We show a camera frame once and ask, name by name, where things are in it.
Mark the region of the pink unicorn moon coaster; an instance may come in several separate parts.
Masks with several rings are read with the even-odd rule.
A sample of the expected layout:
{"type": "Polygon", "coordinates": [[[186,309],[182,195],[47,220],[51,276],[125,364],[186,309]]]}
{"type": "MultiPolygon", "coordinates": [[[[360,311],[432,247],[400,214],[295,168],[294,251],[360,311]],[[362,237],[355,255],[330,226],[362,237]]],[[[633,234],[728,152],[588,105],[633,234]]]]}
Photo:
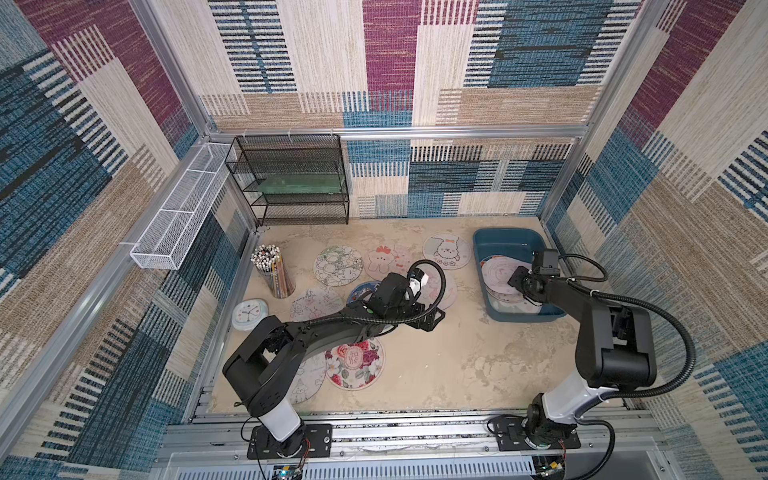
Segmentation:
{"type": "MultiPolygon", "coordinates": [[[[441,279],[437,270],[431,265],[419,265],[419,268],[428,277],[426,285],[421,290],[421,295],[418,299],[420,304],[429,307],[434,303],[437,298],[440,288],[441,279]]],[[[445,311],[447,310],[458,297],[457,284],[449,272],[444,273],[445,276],[445,291],[441,301],[438,304],[438,308],[445,311]]]]}

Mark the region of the white butterfly coaster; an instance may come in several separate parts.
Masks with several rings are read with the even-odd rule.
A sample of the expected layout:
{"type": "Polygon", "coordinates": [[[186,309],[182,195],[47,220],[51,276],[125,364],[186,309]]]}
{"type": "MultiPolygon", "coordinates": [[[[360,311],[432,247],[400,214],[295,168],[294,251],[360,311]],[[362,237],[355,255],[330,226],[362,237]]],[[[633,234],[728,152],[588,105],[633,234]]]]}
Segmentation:
{"type": "Polygon", "coordinates": [[[289,402],[296,405],[312,398],[320,390],[325,375],[326,358],[324,353],[305,358],[289,388],[287,395],[289,402]]]}

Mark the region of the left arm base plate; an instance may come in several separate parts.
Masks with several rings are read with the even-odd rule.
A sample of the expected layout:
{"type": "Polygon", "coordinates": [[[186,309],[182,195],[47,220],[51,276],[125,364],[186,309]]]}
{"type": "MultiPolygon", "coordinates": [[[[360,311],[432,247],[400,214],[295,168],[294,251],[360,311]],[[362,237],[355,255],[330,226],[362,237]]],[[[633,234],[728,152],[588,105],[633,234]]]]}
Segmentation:
{"type": "Polygon", "coordinates": [[[264,426],[253,429],[247,449],[248,460],[328,458],[331,453],[331,424],[302,424],[286,440],[278,441],[264,426]]]}

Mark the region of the teal plastic storage box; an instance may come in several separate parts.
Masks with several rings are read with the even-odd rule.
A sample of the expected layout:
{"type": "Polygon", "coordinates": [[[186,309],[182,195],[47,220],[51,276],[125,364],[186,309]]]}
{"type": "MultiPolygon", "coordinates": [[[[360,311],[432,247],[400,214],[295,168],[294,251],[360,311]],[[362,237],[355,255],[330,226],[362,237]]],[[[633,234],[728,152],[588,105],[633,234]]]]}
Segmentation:
{"type": "MultiPolygon", "coordinates": [[[[530,264],[536,251],[547,249],[542,236],[525,228],[482,228],[473,235],[473,249],[476,269],[482,277],[482,265],[494,256],[506,256],[530,264]]],[[[493,298],[484,280],[480,280],[481,293],[488,316],[503,323],[548,323],[562,318],[566,313],[550,304],[534,306],[522,301],[526,310],[502,307],[501,301],[493,298]]]]}

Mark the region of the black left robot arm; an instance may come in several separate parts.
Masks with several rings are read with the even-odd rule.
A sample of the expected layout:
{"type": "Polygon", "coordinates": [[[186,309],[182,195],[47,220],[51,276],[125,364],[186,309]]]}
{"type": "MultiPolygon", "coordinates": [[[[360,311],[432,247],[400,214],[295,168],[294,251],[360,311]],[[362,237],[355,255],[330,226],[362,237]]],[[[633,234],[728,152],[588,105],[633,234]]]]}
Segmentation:
{"type": "Polygon", "coordinates": [[[301,363],[343,344],[359,343],[381,335],[388,326],[407,325],[430,332],[445,317],[439,304],[446,290],[445,273],[432,303],[419,302],[429,281],[418,261],[405,275],[388,274],[368,295],[340,311],[300,322],[282,322],[272,315],[262,319],[226,360],[222,373],[246,408],[271,439],[279,443],[302,441],[304,422],[288,400],[290,386],[301,363]]]}

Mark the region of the green white cabbage coaster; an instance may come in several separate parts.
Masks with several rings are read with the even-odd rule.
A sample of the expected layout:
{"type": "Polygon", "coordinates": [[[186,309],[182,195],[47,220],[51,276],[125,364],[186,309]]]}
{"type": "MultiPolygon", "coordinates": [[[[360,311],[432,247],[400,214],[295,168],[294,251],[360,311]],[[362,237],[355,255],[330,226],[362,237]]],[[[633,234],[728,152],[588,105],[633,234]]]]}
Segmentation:
{"type": "Polygon", "coordinates": [[[334,245],[315,259],[315,278],[328,287],[341,287],[355,281],[363,271],[362,254],[351,246],[334,245]]]}

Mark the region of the blue cartoon toast coaster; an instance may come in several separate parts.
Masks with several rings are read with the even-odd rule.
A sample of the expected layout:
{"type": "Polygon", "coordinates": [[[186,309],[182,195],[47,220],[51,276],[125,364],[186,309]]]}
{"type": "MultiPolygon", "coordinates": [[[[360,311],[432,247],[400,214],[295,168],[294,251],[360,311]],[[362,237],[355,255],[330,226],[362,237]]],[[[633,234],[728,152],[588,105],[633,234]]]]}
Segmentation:
{"type": "Polygon", "coordinates": [[[380,281],[376,280],[363,282],[357,285],[348,295],[347,303],[352,303],[367,298],[370,293],[374,292],[378,288],[379,285],[380,281]]]}

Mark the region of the red rose floral coaster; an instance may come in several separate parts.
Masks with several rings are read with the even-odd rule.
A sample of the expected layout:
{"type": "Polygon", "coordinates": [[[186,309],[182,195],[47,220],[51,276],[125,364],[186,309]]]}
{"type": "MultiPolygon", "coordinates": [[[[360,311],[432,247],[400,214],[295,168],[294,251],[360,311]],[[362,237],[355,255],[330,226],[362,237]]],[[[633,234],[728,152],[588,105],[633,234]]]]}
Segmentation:
{"type": "Polygon", "coordinates": [[[371,386],[381,376],[386,360],[377,339],[333,347],[324,357],[326,378],[337,388],[348,391],[371,386]]]}

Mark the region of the pink hello kitty coaster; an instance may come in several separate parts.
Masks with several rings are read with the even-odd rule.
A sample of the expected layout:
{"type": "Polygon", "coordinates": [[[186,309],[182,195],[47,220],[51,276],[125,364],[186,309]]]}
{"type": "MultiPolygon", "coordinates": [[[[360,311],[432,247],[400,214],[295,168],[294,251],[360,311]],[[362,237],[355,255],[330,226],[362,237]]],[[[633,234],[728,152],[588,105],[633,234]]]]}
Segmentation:
{"type": "Polygon", "coordinates": [[[493,255],[480,262],[481,276],[487,291],[496,294],[514,294],[517,290],[507,284],[517,267],[530,269],[531,264],[511,257],[493,255]]]}

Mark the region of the pink checkered bunny coaster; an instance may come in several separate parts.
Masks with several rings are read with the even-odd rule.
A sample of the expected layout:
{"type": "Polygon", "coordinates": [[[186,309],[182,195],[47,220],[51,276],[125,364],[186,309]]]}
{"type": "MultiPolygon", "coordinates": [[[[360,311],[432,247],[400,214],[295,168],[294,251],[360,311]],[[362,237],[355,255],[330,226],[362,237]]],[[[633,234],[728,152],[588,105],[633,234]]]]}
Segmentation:
{"type": "Polygon", "coordinates": [[[405,276],[413,262],[412,252],[398,244],[381,244],[370,250],[363,258],[366,273],[374,280],[381,281],[389,273],[405,276]]]}

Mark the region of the green white rabbit coaster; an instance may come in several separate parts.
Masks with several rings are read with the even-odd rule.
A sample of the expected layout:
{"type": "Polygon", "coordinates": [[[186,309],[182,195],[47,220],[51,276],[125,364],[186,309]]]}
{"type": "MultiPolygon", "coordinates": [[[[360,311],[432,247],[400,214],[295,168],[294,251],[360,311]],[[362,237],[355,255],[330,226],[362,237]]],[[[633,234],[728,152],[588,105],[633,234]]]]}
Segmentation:
{"type": "Polygon", "coordinates": [[[541,305],[533,304],[527,300],[522,300],[520,302],[513,302],[513,303],[493,300],[491,301],[491,306],[493,309],[503,314],[538,315],[542,308],[541,305]]]}

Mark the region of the cup of coloured pencils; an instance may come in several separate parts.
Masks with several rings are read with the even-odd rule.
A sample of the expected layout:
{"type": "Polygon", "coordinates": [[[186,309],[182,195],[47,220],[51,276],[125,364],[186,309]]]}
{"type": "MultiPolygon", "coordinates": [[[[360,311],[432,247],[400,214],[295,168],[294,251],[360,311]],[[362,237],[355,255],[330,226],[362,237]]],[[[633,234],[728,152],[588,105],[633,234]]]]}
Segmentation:
{"type": "Polygon", "coordinates": [[[277,245],[259,245],[254,249],[250,260],[275,298],[285,299],[294,293],[295,284],[288,273],[282,251],[277,245]]]}

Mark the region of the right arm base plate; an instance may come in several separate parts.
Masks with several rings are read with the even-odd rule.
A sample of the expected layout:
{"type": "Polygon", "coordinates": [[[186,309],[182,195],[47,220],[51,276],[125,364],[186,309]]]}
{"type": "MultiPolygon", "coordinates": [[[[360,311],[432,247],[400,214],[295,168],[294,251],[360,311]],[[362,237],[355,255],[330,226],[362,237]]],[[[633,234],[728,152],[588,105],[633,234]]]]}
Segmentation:
{"type": "Polygon", "coordinates": [[[529,424],[527,417],[499,415],[486,422],[486,429],[502,452],[581,447],[575,424],[560,424],[547,419],[529,424]]]}

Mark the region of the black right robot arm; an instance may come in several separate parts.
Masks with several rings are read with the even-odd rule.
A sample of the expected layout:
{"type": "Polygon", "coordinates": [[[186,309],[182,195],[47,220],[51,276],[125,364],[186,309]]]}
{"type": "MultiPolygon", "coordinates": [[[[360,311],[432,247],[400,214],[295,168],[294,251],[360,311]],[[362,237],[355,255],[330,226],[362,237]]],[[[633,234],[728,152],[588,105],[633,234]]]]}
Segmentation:
{"type": "Polygon", "coordinates": [[[608,398],[654,384],[656,358],[646,310],[600,300],[558,270],[536,274],[518,267],[508,284],[525,298],[551,304],[579,322],[575,371],[556,388],[535,397],[521,423],[526,442],[544,448],[569,438],[577,419],[608,398]]]}

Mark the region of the small white round clock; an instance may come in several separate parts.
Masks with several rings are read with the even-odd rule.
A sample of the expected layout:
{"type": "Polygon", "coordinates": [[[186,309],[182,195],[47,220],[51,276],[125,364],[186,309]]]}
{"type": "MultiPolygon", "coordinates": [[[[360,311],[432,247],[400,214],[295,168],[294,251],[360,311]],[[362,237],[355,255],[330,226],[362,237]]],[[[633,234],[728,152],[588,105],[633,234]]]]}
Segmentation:
{"type": "Polygon", "coordinates": [[[269,308],[263,299],[244,300],[234,307],[231,325],[237,331],[249,332],[268,315],[269,308]]]}

